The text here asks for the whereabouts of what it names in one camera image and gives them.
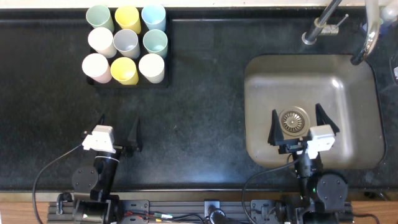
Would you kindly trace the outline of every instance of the stainless steel sink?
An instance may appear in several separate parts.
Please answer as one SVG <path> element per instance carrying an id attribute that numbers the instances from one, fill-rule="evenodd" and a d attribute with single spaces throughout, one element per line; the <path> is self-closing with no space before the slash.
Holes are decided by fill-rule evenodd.
<path id="1" fill-rule="evenodd" d="M 365 169 L 384 156 L 379 105 L 371 67 L 354 66 L 349 55 L 264 55 L 245 71 L 246 149 L 265 167 L 286 163 L 267 142 L 276 109 L 285 139 L 306 136 L 316 126 L 320 103 L 340 132 L 333 147 L 321 152 L 326 168 Z"/>

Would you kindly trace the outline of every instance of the plastic cup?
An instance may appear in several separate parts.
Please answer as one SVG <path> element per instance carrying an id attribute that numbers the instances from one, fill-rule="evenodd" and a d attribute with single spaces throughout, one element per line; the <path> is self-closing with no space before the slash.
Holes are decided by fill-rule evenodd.
<path id="1" fill-rule="evenodd" d="M 141 16 L 149 30 L 166 30 L 166 10 L 162 5 L 144 7 Z"/>
<path id="2" fill-rule="evenodd" d="M 157 54 L 147 54 L 138 64 L 140 72 L 151 82 L 160 83 L 164 78 L 164 61 Z"/>
<path id="3" fill-rule="evenodd" d="M 126 57 L 118 58 L 112 63 L 111 74 L 114 79 L 123 85 L 135 85 L 138 82 L 136 64 Z"/>
<path id="4" fill-rule="evenodd" d="M 167 56 L 167 35 L 161 30 L 150 30 L 144 35 L 144 47 L 150 54 Z"/>
<path id="5" fill-rule="evenodd" d="M 114 14 L 114 18 L 122 29 L 131 29 L 137 34 L 141 32 L 141 23 L 136 7 L 123 6 L 118 8 Z"/>
<path id="6" fill-rule="evenodd" d="M 111 58 L 118 52 L 113 45 L 112 32 L 105 27 L 93 29 L 88 34 L 88 44 L 106 58 Z"/>
<path id="7" fill-rule="evenodd" d="M 99 83 L 107 83 L 112 79 L 108 61 L 104 55 L 97 53 L 87 55 L 81 68 L 86 75 Z"/>
<path id="8" fill-rule="evenodd" d="M 138 36 L 133 30 L 123 29 L 117 32 L 114 35 L 113 44 L 123 56 L 133 59 L 139 57 Z"/>
<path id="9" fill-rule="evenodd" d="M 94 28 L 105 27 L 111 32 L 114 31 L 111 12 L 104 5 L 97 5 L 89 8 L 86 13 L 86 20 Z"/>

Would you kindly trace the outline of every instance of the yellow cup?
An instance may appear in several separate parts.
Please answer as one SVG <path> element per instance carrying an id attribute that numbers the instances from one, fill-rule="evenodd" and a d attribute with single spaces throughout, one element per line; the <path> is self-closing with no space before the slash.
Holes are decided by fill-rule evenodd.
<path id="1" fill-rule="evenodd" d="M 112 63 L 111 74 L 114 79 L 123 85 L 135 85 L 138 82 L 136 64 L 126 57 L 118 58 Z"/>
<path id="2" fill-rule="evenodd" d="M 141 22 L 136 7 L 122 6 L 116 10 L 114 18 L 122 29 L 131 29 L 136 34 L 141 32 Z"/>

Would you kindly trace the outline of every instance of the drain strainer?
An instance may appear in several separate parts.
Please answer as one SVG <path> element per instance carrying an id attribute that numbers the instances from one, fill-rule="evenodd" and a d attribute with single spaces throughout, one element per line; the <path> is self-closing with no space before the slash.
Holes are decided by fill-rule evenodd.
<path id="1" fill-rule="evenodd" d="M 304 127 L 303 116 L 296 111 L 287 112 L 282 118 L 283 127 L 291 133 L 299 132 Z"/>
<path id="2" fill-rule="evenodd" d="M 306 134 L 310 125 L 308 114 L 297 106 L 283 110 L 279 115 L 279 122 L 283 132 L 291 136 Z"/>

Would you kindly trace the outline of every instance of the chrome faucet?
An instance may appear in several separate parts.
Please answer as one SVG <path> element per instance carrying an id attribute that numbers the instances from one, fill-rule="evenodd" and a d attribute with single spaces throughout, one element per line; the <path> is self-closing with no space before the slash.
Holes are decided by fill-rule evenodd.
<path id="1" fill-rule="evenodd" d="M 326 22 L 330 16 L 337 9 L 341 0 L 332 0 L 332 2 L 326 7 L 322 15 L 316 18 L 308 32 L 302 35 L 302 40 L 307 45 L 312 45 L 317 41 L 319 35 L 337 35 L 338 26 L 348 17 L 339 22 L 337 25 L 327 25 Z M 377 38 L 379 37 L 380 30 L 380 17 L 379 17 L 379 1 L 378 0 L 365 0 L 366 6 L 366 17 L 368 20 L 368 31 L 366 33 L 366 40 L 363 47 L 359 52 L 351 58 L 353 65 L 359 65 L 364 59 L 366 59 L 372 52 L 376 45 Z"/>

